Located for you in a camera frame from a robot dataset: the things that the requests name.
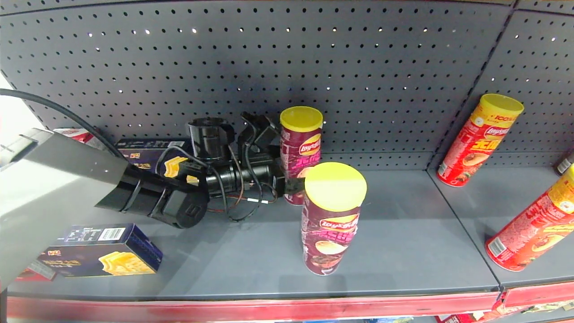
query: lay's logo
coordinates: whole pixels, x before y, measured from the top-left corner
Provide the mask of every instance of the lay's logo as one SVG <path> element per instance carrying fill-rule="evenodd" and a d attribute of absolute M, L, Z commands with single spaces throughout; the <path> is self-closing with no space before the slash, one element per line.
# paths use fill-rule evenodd
<path fill-rule="evenodd" d="M 337 217 L 337 218 L 326 218 L 319 222 L 319 225 L 327 230 L 338 231 L 338 232 L 351 232 L 357 226 L 359 222 L 359 215 L 353 214 L 351 216 Z"/>
<path fill-rule="evenodd" d="M 305 140 L 299 147 L 299 155 L 311 156 L 321 149 L 321 134 L 318 133 L 313 137 Z"/>
<path fill-rule="evenodd" d="M 509 128 L 501 128 L 497 126 L 492 126 L 486 129 L 484 135 L 485 136 L 504 136 L 508 133 Z"/>

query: potato chip can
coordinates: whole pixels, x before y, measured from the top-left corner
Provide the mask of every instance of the potato chip can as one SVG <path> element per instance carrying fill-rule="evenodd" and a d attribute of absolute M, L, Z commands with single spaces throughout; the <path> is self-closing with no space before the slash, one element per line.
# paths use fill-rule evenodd
<path fill-rule="evenodd" d="M 500 94 L 485 94 L 460 130 L 437 176 L 445 184 L 464 186 L 494 152 L 524 111 L 522 103 Z"/>
<path fill-rule="evenodd" d="M 321 159 L 321 129 L 323 115 L 310 106 L 294 106 L 285 109 L 280 116 L 281 164 L 285 176 L 303 178 Z M 285 200 L 293 205 L 303 205 L 304 192 L 285 194 Z"/>
<path fill-rule="evenodd" d="M 314 274 L 335 272 L 357 232 L 367 194 L 363 175 L 342 163 L 321 163 L 305 178 L 301 239 L 303 261 Z"/>
<path fill-rule="evenodd" d="M 574 168 L 486 241 L 497 265 L 522 271 L 574 230 Z"/>

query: electric wire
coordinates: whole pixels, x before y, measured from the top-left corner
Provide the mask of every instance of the electric wire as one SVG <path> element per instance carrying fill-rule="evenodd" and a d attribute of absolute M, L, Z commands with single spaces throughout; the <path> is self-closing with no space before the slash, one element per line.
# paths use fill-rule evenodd
<path fill-rule="evenodd" d="M 245 187 L 244 187 L 244 178 L 243 178 L 243 172 L 241 171 L 241 166 L 239 165 L 239 161 L 237 160 L 237 157 L 235 156 L 235 153 L 233 152 L 233 149 L 231 148 L 230 145 L 227 145 L 227 148 L 229 149 L 229 152 L 231 153 L 231 157 L 233 158 L 233 161 L 235 162 L 235 166 L 237 167 L 237 171 L 239 172 L 239 182 L 241 183 L 241 190 L 239 192 L 239 197 L 237 198 L 237 200 L 235 201 L 235 203 L 233 205 L 231 205 L 229 207 L 229 209 L 233 209 L 234 207 L 237 206 L 237 204 L 239 204 L 241 202 L 241 200 L 243 200 L 243 193 L 245 192 Z M 209 212 L 223 212 L 222 209 L 207 209 Z"/>
<path fill-rule="evenodd" d="M 0 89 L 0 95 L 5 95 L 7 97 L 14 97 L 14 98 L 20 98 L 20 99 L 32 101 L 32 102 L 35 102 L 37 104 L 41 104 L 41 105 L 44 105 L 46 107 L 49 107 L 50 109 L 55 110 L 55 111 L 65 115 L 66 117 L 75 121 L 82 128 L 87 130 L 90 134 L 92 134 L 94 137 L 96 137 L 99 141 L 101 141 L 102 144 L 104 144 L 104 146 L 106 146 L 106 148 L 112 154 L 114 154 L 116 157 L 120 157 L 121 159 L 125 159 L 123 154 L 114 146 L 114 144 L 109 142 L 108 139 L 106 139 L 104 136 L 102 136 L 93 126 L 91 126 L 85 120 L 80 118 L 80 116 L 78 116 L 77 114 L 64 108 L 63 106 L 59 105 L 58 103 L 50 101 L 50 100 L 45 99 L 43 97 L 39 97 L 38 95 L 34 95 L 31 93 L 22 92 L 22 91 L 17 91 L 17 90 L 10 90 L 10 89 Z"/>
<path fill-rule="evenodd" d="M 261 186 L 261 183 L 259 182 L 259 179 L 257 178 L 257 176 L 255 174 L 255 171 L 253 171 L 253 167 L 251 166 L 251 162 L 249 161 L 249 151 L 251 150 L 251 145 L 253 145 L 253 142 L 255 141 L 255 134 L 257 133 L 257 128 L 255 127 L 255 125 L 253 125 L 253 123 L 251 121 L 246 119 L 244 116 L 241 116 L 241 119 L 243 119 L 253 129 L 253 134 L 251 135 L 251 138 L 249 138 L 249 141 L 243 147 L 243 149 L 245 152 L 245 163 L 247 164 L 247 169 L 249 170 L 249 174 L 251 174 L 251 177 L 253 178 L 255 185 L 257 185 L 257 188 L 259 189 L 259 200 L 257 202 L 257 205 L 253 208 L 253 210 L 251 210 L 251 212 L 249 212 L 246 216 L 244 216 L 242 218 L 233 219 L 234 222 L 241 222 L 241 221 L 249 218 L 253 214 L 255 214 L 257 212 L 257 210 L 259 209 L 259 207 L 261 206 L 261 203 L 263 201 L 263 187 Z"/>
<path fill-rule="evenodd" d="M 229 214 L 229 208 L 227 207 L 227 196 L 225 195 L 225 187 L 223 185 L 223 181 L 221 179 L 221 176 L 219 176 L 219 172 L 217 172 L 217 170 L 215 169 L 215 167 L 212 167 L 211 165 L 201 161 L 200 159 L 198 159 L 197 157 L 191 155 L 190 153 L 188 153 L 187 151 L 183 150 L 181 147 L 179 146 L 171 146 L 171 147 L 167 147 L 160 155 L 160 157 L 157 159 L 157 163 L 156 163 L 156 168 L 155 168 L 155 172 L 158 175 L 160 174 L 160 165 L 164 162 L 165 156 L 168 154 L 169 151 L 171 150 L 177 150 L 179 152 L 181 152 L 182 154 L 185 155 L 185 157 L 189 158 L 190 160 L 193 160 L 194 162 L 196 162 L 197 164 L 200 164 L 201 166 L 207 168 L 208 170 L 211 170 L 214 174 L 215 177 L 217 178 L 217 181 L 219 183 L 219 188 L 221 189 L 221 194 L 223 196 L 223 211 L 226 214 Z"/>

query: barcode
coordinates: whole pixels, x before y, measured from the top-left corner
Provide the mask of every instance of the barcode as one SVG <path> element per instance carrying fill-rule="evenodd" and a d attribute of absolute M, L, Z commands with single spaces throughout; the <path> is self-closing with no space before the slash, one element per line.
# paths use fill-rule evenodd
<path fill-rule="evenodd" d="M 440 164 L 439 175 L 440 176 L 444 175 L 444 172 L 446 171 L 447 171 L 447 165 L 445 163 Z"/>
<path fill-rule="evenodd" d="M 184 141 L 170 141 L 168 144 L 168 147 L 173 147 L 173 146 L 181 147 L 181 146 L 183 146 L 183 144 L 185 144 Z"/>
<path fill-rule="evenodd" d="M 500 238 L 496 238 L 491 243 L 489 243 L 488 248 L 490 249 L 490 252 L 494 254 L 495 257 L 500 256 L 501 253 L 503 253 L 504 250 L 506 250 L 506 246 L 504 245 L 504 243 L 502 243 Z"/>
<path fill-rule="evenodd" d="M 104 229 L 104 231 L 102 231 L 102 234 L 98 238 L 98 241 L 119 240 L 122 237 L 122 234 L 125 230 L 126 228 Z"/>

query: product label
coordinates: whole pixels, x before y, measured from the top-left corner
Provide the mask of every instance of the product label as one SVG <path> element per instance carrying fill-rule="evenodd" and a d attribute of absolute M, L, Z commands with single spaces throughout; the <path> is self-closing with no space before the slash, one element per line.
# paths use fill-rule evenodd
<path fill-rule="evenodd" d="M 303 178 L 321 159 L 321 129 L 295 132 L 283 128 L 281 132 L 281 164 L 287 178 Z M 285 194 L 285 200 L 294 205 L 303 204 L 304 192 Z"/>
<path fill-rule="evenodd" d="M 486 242 L 499 266 L 521 271 L 574 230 L 574 183 L 562 176 Z"/>
<path fill-rule="evenodd" d="M 502 142 L 516 116 L 502 116 L 478 105 L 452 143 L 437 175 L 451 186 L 464 186 Z"/>
<path fill-rule="evenodd" d="M 335 271 L 356 234 L 359 211 L 359 207 L 346 212 L 326 211 L 304 197 L 301 239 L 309 270 L 317 275 Z"/>

